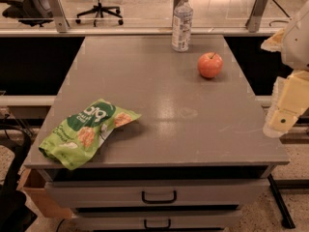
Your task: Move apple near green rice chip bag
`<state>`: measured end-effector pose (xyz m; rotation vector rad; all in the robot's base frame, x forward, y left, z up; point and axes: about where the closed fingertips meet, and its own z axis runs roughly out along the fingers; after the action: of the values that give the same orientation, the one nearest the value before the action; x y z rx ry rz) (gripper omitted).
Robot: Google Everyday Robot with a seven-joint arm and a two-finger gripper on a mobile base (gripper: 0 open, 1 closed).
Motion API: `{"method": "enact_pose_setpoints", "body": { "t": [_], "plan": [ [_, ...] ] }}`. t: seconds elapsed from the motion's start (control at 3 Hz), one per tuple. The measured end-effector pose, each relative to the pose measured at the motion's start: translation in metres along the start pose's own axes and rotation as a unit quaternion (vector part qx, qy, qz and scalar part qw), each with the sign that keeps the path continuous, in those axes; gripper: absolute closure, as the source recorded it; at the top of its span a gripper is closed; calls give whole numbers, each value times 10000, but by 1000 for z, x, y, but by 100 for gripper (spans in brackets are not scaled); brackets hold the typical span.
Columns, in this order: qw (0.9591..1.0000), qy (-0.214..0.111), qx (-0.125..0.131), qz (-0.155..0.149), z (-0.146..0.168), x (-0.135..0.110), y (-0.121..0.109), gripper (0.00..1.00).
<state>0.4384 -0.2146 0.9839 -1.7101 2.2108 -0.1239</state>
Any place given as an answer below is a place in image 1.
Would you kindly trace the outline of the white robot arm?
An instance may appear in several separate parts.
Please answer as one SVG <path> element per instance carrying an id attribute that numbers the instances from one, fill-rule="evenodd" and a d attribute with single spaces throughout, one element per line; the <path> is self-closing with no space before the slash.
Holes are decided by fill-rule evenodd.
<path id="1" fill-rule="evenodd" d="M 286 78 L 276 78 L 263 127 L 266 136 L 280 137 L 309 108 L 309 1 L 261 49 L 280 52 L 282 63 L 293 70 Z"/>

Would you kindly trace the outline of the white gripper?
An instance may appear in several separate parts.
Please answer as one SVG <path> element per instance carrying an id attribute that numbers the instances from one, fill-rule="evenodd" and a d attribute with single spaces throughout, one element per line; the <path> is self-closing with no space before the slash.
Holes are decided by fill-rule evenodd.
<path id="1" fill-rule="evenodd" d="M 261 44 L 261 49 L 280 52 L 285 29 L 282 28 Z M 309 107 L 309 72 L 293 71 L 286 79 L 277 77 L 271 96 L 271 106 L 267 111 L 263 133 L 278 138 L 287 133 L 297 117 Z"/>

